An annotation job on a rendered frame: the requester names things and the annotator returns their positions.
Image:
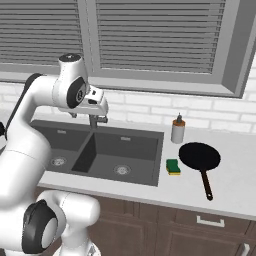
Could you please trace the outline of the dark grey double sink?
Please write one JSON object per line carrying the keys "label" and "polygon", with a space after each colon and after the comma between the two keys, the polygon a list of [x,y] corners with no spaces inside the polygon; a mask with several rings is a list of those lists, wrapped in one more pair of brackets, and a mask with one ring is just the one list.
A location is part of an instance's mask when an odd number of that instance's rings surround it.
{"label": "dark grey double sink", "polygon": [[115,127],[34,120],[50,143],[52,172],[156,186],[164,134]]}

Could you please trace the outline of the green and yellow sponge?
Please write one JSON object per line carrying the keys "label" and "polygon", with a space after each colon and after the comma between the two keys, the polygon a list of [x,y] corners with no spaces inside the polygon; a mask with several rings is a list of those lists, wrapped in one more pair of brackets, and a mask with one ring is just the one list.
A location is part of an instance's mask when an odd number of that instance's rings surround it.
{"label": "green and yellow sponge", "polygon": [[179,175],[181,173],[181,170],[178,167],[178,160],[177,159],[167,159],[166,160],[166,170],[169,175]]}

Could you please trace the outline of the white soap dispenser orange collar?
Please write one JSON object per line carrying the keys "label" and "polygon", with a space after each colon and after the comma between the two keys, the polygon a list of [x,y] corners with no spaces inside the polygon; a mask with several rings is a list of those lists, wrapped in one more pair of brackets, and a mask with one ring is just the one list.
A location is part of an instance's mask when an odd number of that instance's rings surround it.
{"label": "white soap dispenser orange collar", "polygon": [[183,142],[185,132],[185,121],[181,114],[178,114],[177,118],[173,120],[171,141],[175,144],[180,144]]}

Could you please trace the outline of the grey sink tap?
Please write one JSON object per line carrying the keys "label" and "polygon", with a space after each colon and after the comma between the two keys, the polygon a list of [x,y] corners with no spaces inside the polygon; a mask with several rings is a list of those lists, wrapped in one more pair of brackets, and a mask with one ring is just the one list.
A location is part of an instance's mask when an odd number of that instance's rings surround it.
{"label": "grey sink tap", "polygon": [[96,129],[99,123],[107,123],[108,118],[106,116],[90,115],[89,116],[90,127]]}

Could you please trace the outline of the brown cupboard door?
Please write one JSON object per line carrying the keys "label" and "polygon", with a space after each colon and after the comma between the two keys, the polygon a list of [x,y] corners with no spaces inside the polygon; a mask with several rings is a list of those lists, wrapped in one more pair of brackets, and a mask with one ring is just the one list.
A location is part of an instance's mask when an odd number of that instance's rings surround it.
{"label": "brown cupboard door", "polygon": [[232,236],[159,225],[156,256],[241,256],[244,241]]}
{"label": "brown cupboard door", "polygon": [[144,256],[144,224],[126,217],[105,216],[88,228],[102,256]]}

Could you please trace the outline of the grey window with blinds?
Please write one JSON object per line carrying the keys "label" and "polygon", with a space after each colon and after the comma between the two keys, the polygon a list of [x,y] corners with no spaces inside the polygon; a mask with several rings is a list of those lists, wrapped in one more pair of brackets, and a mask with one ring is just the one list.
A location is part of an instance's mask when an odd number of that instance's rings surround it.
{"label": "grey window with blinds", "polygon": [[58,74],[77,53],[105,89],[239,98],[256,0],[0,0],[0,80]]}

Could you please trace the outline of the black frying pan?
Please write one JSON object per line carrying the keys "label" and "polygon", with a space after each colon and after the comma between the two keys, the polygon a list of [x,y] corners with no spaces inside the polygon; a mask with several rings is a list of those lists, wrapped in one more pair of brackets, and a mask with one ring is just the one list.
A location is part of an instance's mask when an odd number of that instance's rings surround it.
{"label": "black frying pan", "polygon": [[211,201],[213,194],[207,172],[219,166],[221,161],[219,152],[208,144],[189,142],[180,147],[178,155],[184,165],[200,172],[206,198]]}

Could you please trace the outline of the brown fixed panel under sink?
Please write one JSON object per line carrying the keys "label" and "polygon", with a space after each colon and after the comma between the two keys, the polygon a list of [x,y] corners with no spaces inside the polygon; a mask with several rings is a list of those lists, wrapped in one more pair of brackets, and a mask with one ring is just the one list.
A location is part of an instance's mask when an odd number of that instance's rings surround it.
{"label": "brown fixed panel under sink", "polygon": [[103,212],[132,216],[149,221],[154,221],[157,217],[157,207],[151,204],[99,196],[96,199],[100,202]]}

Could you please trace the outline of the brown drawer front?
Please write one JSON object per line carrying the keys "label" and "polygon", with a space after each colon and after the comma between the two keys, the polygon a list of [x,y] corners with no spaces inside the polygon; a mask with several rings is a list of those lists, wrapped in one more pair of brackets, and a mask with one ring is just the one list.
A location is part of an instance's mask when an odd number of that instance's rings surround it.
{"label": "brown drawer front", "polygon": [[[210,221],[219,221],[220,219],[224,219],[225,227],[220,228],[197,224],[196,215],[200,215],[202,219]],[[245,235],[251,229],[250,220],[181,209],[176,213],[176,222],[195,229],[234,235]]]}

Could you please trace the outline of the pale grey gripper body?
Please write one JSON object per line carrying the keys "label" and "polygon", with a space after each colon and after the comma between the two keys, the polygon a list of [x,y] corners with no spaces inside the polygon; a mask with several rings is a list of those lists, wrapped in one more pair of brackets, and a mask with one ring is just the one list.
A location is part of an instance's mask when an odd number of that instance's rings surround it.
{"label": "pale grey gripper body", "polygon": [[74,109],[60,108],[61,112],[106,116],[109,111],[108,103],[105,97],[97,104],[89,104],[87,99]]}

